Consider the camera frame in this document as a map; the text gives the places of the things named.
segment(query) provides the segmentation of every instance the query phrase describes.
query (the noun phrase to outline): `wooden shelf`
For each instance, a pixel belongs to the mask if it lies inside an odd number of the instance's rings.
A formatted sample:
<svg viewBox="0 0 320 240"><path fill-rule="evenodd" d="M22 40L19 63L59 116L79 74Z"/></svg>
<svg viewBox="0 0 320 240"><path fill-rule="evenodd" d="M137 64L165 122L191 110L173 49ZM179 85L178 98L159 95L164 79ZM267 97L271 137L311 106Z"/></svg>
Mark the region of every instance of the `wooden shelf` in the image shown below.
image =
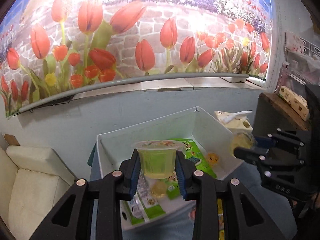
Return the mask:
<svg viewBox="0 0 320 240"><path fill-rule="evenodd" d="M276 109L285 119L289 121L298 130L308 131L310 130L310 122L305 122L284 100L282 100L275 93L261 93L260 99L263 99L267 103Z"/></svg>

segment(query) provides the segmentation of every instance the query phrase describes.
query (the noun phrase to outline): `yellow tulip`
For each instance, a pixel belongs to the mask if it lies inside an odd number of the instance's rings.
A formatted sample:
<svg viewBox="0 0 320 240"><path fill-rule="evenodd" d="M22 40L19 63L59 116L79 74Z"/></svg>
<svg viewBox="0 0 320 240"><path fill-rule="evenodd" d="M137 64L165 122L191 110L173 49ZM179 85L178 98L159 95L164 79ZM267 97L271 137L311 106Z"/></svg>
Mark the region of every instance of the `yellow tulip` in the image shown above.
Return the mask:
<svg viewBox="0 0 320 240"><path fill-rule="evenodd" d="M49 87L53 87L57 82L57 78L56 78L56 75L54 73L48 73L45 76L44 79L45 79L45 82L48 84Z"/></svg>
<svg viewBox="0 0 320 240"><path fill-rule="evenodd" d="M249 44L249 42L250 42L250 40L247 37L243 38L242 46L246 47Z"/></svg>

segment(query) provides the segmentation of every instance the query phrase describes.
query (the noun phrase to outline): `cream sofa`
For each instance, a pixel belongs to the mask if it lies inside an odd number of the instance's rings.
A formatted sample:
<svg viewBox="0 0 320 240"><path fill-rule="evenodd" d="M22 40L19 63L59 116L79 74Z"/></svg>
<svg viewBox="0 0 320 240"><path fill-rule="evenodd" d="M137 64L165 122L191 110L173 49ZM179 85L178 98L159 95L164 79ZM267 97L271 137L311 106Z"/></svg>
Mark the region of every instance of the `cream sofa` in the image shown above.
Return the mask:
<svg viewBox="0 0 320 240"><path fill-rule="evenodd" d="M0 148L0 216L17 240L28 240L74 176L50 148Z"/></svg>

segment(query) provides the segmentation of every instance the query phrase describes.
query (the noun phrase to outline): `jelly cup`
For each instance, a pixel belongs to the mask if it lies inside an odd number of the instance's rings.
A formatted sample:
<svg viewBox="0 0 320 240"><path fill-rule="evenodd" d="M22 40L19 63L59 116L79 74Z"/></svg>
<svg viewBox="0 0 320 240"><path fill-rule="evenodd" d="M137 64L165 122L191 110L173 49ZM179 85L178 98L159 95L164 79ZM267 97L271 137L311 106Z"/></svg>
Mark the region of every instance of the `jelly cup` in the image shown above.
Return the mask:
<svg viewBox="0 0 320 240"><path fill-rule="evenodd" d="M143 174L152 179L169 177L174 171L176 151L184 153L183 143L172 140L138 142L134 148L139 152Z"/></svg>

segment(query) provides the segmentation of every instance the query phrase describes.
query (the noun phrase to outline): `open storage box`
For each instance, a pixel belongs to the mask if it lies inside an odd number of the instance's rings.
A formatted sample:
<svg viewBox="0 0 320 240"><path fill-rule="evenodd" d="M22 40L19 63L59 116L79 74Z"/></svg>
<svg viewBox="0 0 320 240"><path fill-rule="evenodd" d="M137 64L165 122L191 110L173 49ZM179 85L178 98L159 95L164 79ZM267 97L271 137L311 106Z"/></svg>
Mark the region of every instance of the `open storage box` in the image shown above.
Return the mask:
<svg viewBox="0 0 320 240"><path fill-rule="evenodd" d="M117 170L123 160L131 158L134 150L132 145L135 142L171 138L193 139L204 156L208 152L218 154L219 164L213 168L217 179L223 180L243 162L230 154L232 133L202 108L194 107L98 135L97 153L101 177ZM146 221L144 225L173 213L176 215L179 213L178 210L185 210L184 208L193 204L190 201L184 201L182 196L174 200L163 197L158 199L158 203L166 214ZM121 219L123 230L141 226L141 224L132 226L129 219L124 220L123 217Z"/></svg>

